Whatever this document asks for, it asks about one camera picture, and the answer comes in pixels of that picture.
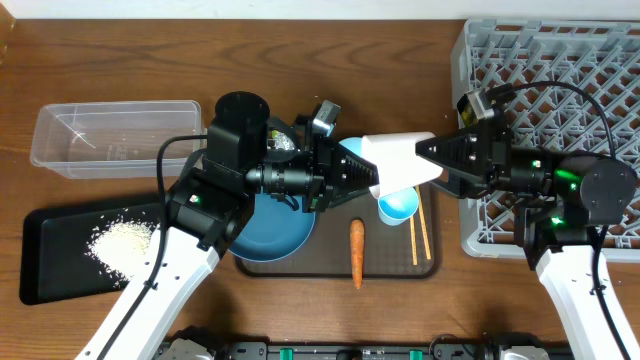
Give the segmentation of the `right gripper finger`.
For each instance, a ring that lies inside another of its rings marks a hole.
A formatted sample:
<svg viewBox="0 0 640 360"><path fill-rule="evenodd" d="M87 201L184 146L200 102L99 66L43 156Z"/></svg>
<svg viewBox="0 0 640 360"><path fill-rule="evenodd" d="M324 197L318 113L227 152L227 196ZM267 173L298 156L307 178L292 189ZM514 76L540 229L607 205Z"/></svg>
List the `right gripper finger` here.
<svg viewBox="0 0 640 360"><path fill-rule="evenodd" d="M473 183L457 175L447 174L447 179L436 178L431 185L458 199L479 199L480 189Z"/></svg>
<svg viewBox="0 0 640 360"><path fill-rule="evenodd" d="M479 135L469 132L432 137L415 144L417 156L454 173L478 173L479 151Z"/></svg>

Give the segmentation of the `light blue bowl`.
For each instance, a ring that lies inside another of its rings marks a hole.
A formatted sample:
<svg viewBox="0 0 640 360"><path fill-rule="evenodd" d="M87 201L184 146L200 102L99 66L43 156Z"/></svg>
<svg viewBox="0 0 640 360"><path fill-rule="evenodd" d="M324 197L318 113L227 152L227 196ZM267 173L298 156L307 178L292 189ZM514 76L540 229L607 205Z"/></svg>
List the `light blue bowl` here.
<svg viewBox="0 0 640 360"><path fill-rule="evenodd" d="M345 138L339 142L340 145L344 146L347 150L353 152L357 156L362 156L362 138L361 137L350 137Z"/></svg>

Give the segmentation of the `pink cup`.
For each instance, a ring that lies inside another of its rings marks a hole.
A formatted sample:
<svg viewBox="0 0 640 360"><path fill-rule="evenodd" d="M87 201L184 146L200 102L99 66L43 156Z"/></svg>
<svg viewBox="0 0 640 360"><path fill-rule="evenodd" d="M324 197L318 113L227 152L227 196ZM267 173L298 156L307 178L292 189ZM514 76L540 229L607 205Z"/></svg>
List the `pink cup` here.
<svg viewBox="0 0 640 360"><path fill-rule="evenodd" d="M416 154L416 144L434 138L431 132L366 135L362 158L377 167L377 185L370 187L375 199L438 178L443 168Z"/></svg>

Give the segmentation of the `wooden chopstick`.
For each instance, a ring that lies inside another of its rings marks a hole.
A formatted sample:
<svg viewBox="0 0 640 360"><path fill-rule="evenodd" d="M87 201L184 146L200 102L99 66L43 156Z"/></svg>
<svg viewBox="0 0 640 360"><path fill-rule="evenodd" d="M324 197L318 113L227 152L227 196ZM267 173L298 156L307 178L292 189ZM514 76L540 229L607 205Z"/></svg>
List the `wooden chopstick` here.
<svg viewBox="0 0 640 360"><path fill-rule="evenodd" d="M413 266L417 266L418 256L417 256L417 244L416 244L416 228L415 228L415 219L413 215L409 218L409 226L410 226L410 244L411 244L412 264Z"/></svg>
<svg viewBox="0 0 640 360"><path fill-rule="evenodd" d="M425 256L426 259L428 261L432 260L432 253L431 253L431 247L430 247L430 243L429 243L429 237L428 237L428 229L426 226L426 217L425 217L425 212L424 212L424 206L423 206L423 202L422 202L422 196L421 196L421 191L420 191L420 187L419 186L415 186L415 191L418 197L418 213L419 213L419 220L420 220L420 225L421 225L421 233L422 233L422 238L423 238L423 244L424 244L424 248L425 248Z"/></svg>

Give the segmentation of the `light blue cup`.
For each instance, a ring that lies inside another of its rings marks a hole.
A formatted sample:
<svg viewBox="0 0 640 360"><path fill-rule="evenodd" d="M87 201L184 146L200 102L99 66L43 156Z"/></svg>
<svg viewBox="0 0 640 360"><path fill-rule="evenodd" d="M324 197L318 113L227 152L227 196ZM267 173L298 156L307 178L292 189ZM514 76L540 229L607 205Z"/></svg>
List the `light blue cup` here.
<svg viewBox="0 0 640 360"><path fill-rule="evenodd" d="M386 195L378 200L378 214L383 223L397 226L412 217L419 208L419 197L414 188Z"/></svg>

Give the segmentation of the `dark blue bowl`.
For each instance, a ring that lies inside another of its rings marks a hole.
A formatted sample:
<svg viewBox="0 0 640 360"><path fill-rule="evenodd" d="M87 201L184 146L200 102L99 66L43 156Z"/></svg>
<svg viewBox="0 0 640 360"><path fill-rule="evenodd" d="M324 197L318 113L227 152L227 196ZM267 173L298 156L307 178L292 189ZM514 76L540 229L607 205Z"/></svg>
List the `dark blue bowl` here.
<svg viewBox="0 0 640 360"><path fill-rule="evenodd" d="M229 251L244 260L272 262L297 251L311 235L315 213L294 211L266 194L255 197L254 214Z"/></svg>

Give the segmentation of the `pile of white rice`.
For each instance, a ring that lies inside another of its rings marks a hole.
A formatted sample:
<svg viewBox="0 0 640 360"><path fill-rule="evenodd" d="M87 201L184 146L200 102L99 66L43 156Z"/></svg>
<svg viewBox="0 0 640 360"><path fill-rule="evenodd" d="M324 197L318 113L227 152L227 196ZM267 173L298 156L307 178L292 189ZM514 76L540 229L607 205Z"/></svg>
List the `pile of white rice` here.
<svg viewBox="0 0 640 360"><path fill-rule="evenodd" d="M118 214L103 226L95 226L84 255L98 264L98 274L124 287L146 254L156 223Z"/></svg>

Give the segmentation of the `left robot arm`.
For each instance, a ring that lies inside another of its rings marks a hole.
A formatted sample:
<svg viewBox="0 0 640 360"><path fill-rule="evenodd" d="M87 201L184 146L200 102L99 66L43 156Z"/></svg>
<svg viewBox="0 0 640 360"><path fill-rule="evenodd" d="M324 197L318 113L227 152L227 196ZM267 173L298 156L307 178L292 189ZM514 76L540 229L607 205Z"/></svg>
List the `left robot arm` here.
<svg viewBox="0 0 640 360"><path fill-rule="evenodd" d="M206 146L179 179L158 180L160 221L150 249L79 353L81 359L150 359L181 309L251 219L258 194L304 213L348 202L379 182L375 164L332 139L334 115L271 117L260 96L223 95L201 135Z"/></svg>

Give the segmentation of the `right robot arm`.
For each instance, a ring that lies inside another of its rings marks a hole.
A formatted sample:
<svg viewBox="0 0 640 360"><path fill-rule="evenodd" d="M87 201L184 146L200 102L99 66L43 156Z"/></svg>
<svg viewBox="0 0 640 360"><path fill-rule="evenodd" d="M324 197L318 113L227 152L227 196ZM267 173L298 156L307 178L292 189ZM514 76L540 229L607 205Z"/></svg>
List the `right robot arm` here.
<svg viewBox="0 0 640 360"><path fill-rule="evenodd" d="M548 292L577 359L636 359L639 342L612 286L602 247L622 221L638 177L584 151L515 146L504 116L421 140L415 152L446 170L434 185L459 199L519 197L514 240Z"/></svg>

